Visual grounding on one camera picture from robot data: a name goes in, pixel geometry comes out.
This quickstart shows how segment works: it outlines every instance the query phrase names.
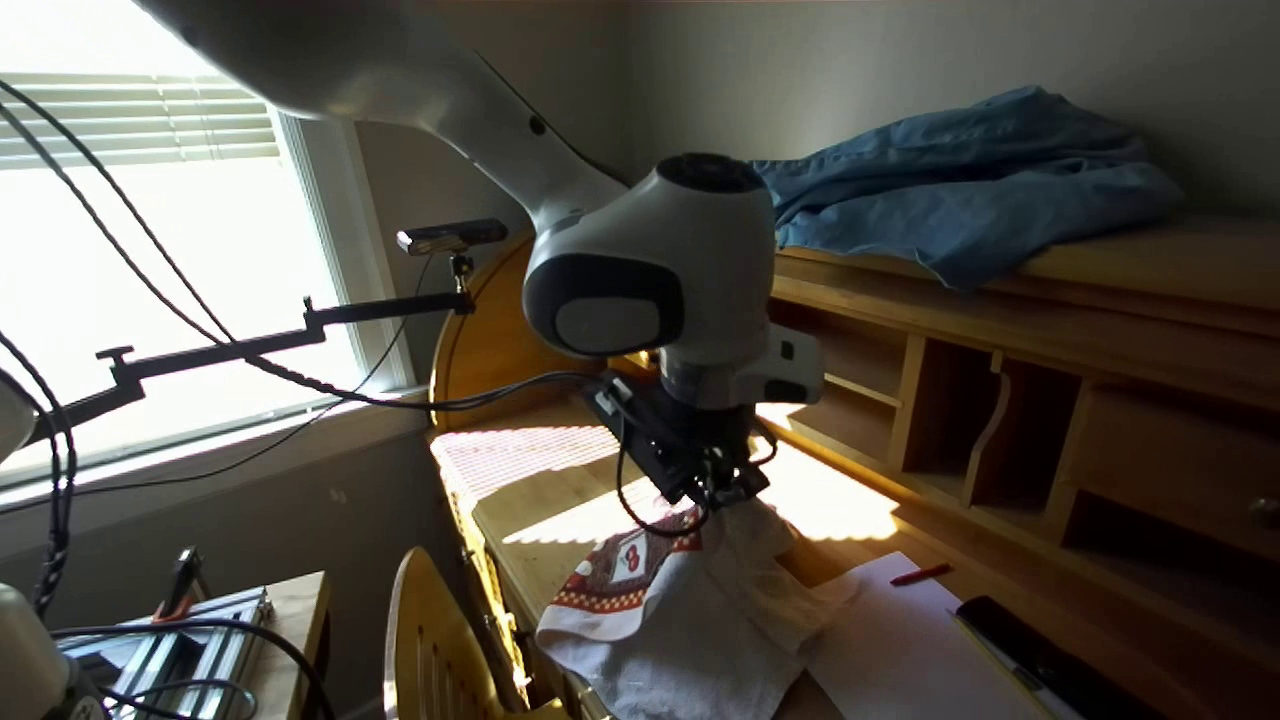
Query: blue fabric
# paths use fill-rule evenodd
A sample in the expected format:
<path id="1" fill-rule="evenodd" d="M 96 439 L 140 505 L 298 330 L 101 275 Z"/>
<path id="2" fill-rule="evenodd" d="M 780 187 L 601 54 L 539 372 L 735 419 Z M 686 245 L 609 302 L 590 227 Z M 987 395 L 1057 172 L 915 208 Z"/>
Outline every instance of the blue fabric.
<path id="1" fill-rule="evenodd" d="M 780 246 L 903 256 L 947 287 L 981 287 L 1057 240 L 1151 222 L 1181 205 L 1132 129 L 1046 86 L 753 169 Z"/>

